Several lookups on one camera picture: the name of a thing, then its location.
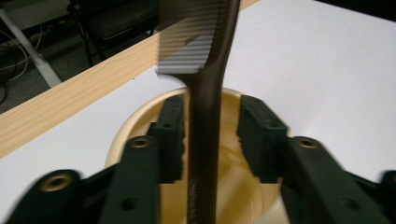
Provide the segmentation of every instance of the chair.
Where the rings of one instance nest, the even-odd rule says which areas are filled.
[[[150,31],[159,23],[159,0],[70,0],[67,11],[79,25],[88,63],[89,40],[101,60],[104,50]]]

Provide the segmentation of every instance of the comb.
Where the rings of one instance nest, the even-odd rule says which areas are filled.
[[[215,224],[222,80],[240,0],[162,0],[157,74],[190,93],[187,223]]]

